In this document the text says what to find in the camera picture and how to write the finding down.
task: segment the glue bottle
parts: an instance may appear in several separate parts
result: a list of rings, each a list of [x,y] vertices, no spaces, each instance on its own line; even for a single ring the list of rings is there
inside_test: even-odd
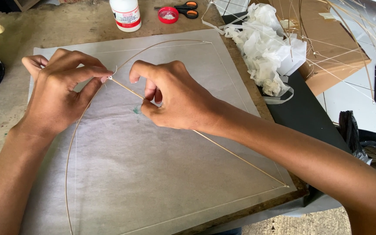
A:
[[[134,32],[142,26],[138,0],[109,0],[117,27]]]

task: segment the scissors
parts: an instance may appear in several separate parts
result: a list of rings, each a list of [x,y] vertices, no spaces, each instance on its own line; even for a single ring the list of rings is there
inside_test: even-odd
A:
[[[195,10],[198,4],[193,1],[188,1],[183,5],[174,6],[180,14],[184,14],[188,19],[195,19],[198,17],[198,12]]]

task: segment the green stain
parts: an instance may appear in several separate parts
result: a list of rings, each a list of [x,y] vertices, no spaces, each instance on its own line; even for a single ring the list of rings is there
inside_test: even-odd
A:
[[[139,109],[137,108],[137,106],[133,109],[133,112],[134,112],[135,114],[139,114]]]

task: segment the wooden table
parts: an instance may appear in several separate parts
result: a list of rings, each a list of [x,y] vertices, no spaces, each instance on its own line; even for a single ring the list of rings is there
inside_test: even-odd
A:
[[[182,33],[209,29],[201,19],[180,17],[177,23],[163,24],[157,18],[156,6],[183,4],[185,0],[139,0],[142,27],[136,32],[120,31],[113,19],[107,0],[84,0],[78,3],[42,5],[23,13],[0,13],[0,24],[5,27],[0,34],[0,60],[6,66],[5,77],[0,84],[0,150],[8,130],[23,116],[27,108],[30,75],[21,63],[21,58],[32,55],[34,47],[50,48],[106,40],[144,37],[159,34]],[[207,0],[197,0],[200,16],[205,12]],[[204,20],[214,25],[223,25],[216,6],[212,5]],[[256,85],[250,79],[247,67],[232,39],[222,36],[246,88],[262,118],[273,121]],[[264,211],[298,199],[308,193],[306,185],[291,174],[297,191],[279,196],[244,210],[198,225],[178,234],[193,234],[213,226],[230,222],[247,215]]]

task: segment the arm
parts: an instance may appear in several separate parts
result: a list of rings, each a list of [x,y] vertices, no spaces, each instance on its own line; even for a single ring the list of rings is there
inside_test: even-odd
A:
[[[156,125],[237,141],[338,200],[353,234],[376,234],[376,170],[336,147],[214,98],[179,61],[158,66],[136,61],[130,81],[140,76],[147,78],[141,110]]]
[[[35,85],[24,117],[8,132],[0,153],[0,234],[18,234],[31,186],[51,142],[81,116],[112,74],[94,57],[62,49],[50,61],[30,56],[23,63]],[[91,77],[81,92],[73,91],[78,82]]]

